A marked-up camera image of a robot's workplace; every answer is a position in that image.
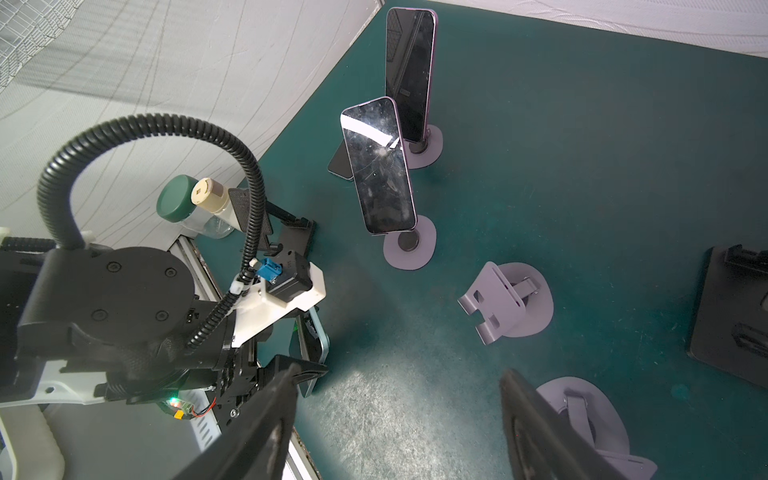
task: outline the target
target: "green lid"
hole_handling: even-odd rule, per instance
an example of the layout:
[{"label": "green lid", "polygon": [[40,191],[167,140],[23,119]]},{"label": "green lid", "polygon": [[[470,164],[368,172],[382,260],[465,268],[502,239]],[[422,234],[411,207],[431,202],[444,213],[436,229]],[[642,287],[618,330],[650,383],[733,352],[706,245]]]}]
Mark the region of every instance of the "green lid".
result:
[{"label": "green lid", "polygon": [[188,175],[179,175],[168,182],[157,198],[157,214],[169,222],[181,222],[194,212],[192,189],[197,180]]}]

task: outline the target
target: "bottle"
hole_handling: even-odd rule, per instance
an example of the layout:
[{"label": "bottle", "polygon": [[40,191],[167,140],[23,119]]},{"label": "bottle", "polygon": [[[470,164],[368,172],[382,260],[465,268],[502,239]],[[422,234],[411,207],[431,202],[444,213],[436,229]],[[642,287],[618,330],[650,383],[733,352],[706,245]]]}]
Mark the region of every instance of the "bottle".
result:
[{"label": "bottle", "polygon": [[192,203],[223,219],[240,230],[229,189],[212,178],[197,182],[192,190]]},{"label": "bottle", "polygon": [[210,238],[224,238],[234,228],[192,203],[192,189],[197,180],[188,175],[178,175],[166,184],[157,197],[157,214],[171,223]]}]

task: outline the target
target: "glass jar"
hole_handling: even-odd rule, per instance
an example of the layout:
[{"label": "glass jar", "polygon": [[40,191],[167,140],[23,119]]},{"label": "glass jar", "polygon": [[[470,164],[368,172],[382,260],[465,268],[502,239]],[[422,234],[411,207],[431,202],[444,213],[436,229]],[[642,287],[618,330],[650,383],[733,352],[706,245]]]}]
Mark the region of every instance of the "glass jar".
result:
[{"label": "glass jar", "polygon": [[196,183],[197,180],[188,175],[178,175],[171,179],[157,197],[157,214],[171,223],[178,223],[206,237],[226,237],[234,228],[192,203],[192,189]]}]

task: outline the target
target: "purple phone frame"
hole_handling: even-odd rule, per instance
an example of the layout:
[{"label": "purple phone frame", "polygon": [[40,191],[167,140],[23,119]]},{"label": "purple phone frame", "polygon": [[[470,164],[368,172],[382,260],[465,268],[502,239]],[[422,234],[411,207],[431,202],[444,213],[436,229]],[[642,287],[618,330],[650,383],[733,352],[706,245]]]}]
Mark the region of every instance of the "purple phone frame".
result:
[{"label": "purple phone frame", "polygon": [[[419,222],[419,215],[416,213],[416,202],[413,200],[413,185],[411,185],[411,174],[408,172],[408,157],[406,156],[406,149],[402,147],[403,140],[402,140],[402,131],[400,129],[400,116],[397,113],[397,103],[395,103],[395,100],[392,97],[387,97],[386,95],[384,95],[383,97],[378,97],[378,98],[374,98],[372,100],[364,101],[361,104],[353,105],[352,107],[347,107],[344,110],[342,110],[341,115],[339,116],[339,118],[341,116],[343,116],[344,112],[349,110],[350,108],[362,107],[363,105],[372,103],[374,101],[379,101],[379,100],[381,100],[383,98],[386,98],[387,100],[392,102],[392,106],[395,108],[395,120],[397,122],[397,136],[400,139],[400,141],[397,142],[398,143],[397,148],[399,148],[400,151],[402,152],[402,159],[405,162],[405,165],[403,167],[406,169],[406,179],[408,180],[408,190],[411,193],[410,197],[411,197],[411,206],[413,207],[413,227],[411,227],[409,229],[406,229],[406,230],[393,230],[391,232],[373,233],[368,228],[368,224],[366,223],[366,230],[368,230],[368,233],[370,233],[371,235],[386,235],[388,233],[408,232],[408,231],[413,230],[414,228],[416,228],[416,224]],[[347,154],[347,156],[349,156],[349,146],[346,144],[346,137],[344,137],[344,146],[346,147],[346,154]],[[353,183],[355,184],[355,193],[357,194],[357,203],[360,205],[360,213],[363,214],[364,212],[362,211],[362,201],[360,200],[360,192],[357,190],[357,180],[355,180],[355,169],[352,169],[352,180],[353,180]]]},{"label": "purple phone frame", "polygon": [[[435,27],[434,29],[432,29],[432,51],[429,54],[429,81],[427,82],[427,105],[424,109],[424,125],[422,126],[422,137],[419,139],[419,141],[423,141],[424,136],[427,135],[427,127],[429,126],[429,101],[432,98],[432,71],[435,69],[435,41],[437,40],[437,12],[435,12],[431,8],[392,7],[386,11],[387,16],[389,16],[389,13],[392,10],[396,10],[396,9],[429,12],[430,14],[432,14],[432,20],[435,22]],[[386,71],[386,61],[384,62],[384,71]]]}]

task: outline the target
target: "red wire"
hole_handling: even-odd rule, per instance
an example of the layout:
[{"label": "red wire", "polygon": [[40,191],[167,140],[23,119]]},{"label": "red wire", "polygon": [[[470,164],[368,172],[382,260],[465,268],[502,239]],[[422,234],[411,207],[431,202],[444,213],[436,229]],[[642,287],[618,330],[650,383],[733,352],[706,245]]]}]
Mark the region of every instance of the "red wire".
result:
[{"label": "red wire", "polygon": [[194,411],[194,407],[192,407],[192,415],[196,416],[197,418],[200,418],[201,416],[203,416],[203,415],[205,415],[206,413],[210,412],[210,410],[211,410],[211,409],[214,407],[214,405],[216,405],[216,397],[214,397],[214,400],[213,400],[213,401],[210,403],[210,405],[208,406],[208,408],[206,408],[206,409],[205,409],[205,411],[204,411],[204,412],[202,412],[202,413],[196,413],[196,412]]}]

